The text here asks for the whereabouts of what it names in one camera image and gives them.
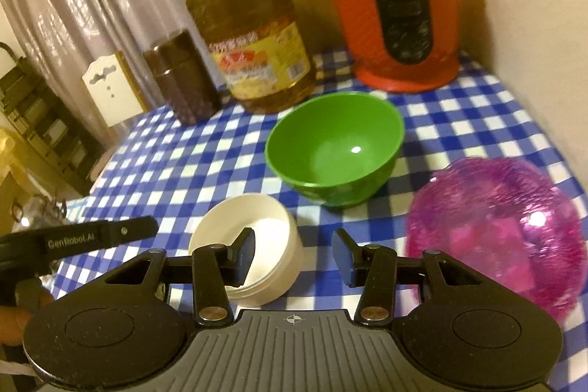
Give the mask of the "person's left hand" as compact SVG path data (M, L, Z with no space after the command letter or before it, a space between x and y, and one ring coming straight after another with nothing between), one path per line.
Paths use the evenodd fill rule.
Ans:
M27 308L0 306L0 342L2 345L22 344L25 327L33 316Z

